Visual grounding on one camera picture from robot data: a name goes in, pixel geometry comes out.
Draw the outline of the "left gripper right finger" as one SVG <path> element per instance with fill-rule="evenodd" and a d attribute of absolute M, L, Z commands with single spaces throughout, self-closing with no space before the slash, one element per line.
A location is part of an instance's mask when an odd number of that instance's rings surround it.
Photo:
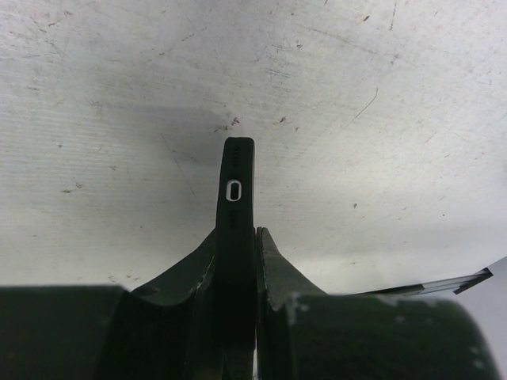
<path fill-rule="evenodd" d="M 262 379 L 498 379 L 470 314 L 440 298 L 327 294 L 256 233 Z"/>

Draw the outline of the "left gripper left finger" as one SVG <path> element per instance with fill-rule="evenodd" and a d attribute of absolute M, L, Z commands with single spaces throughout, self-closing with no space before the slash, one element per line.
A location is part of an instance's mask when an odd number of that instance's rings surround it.
<path fill-rule="evenodd" d="M 194 297 L 215 245 L 128 291 L 119 285 L 3 286 L 3 379 L 182 379 Z"/>

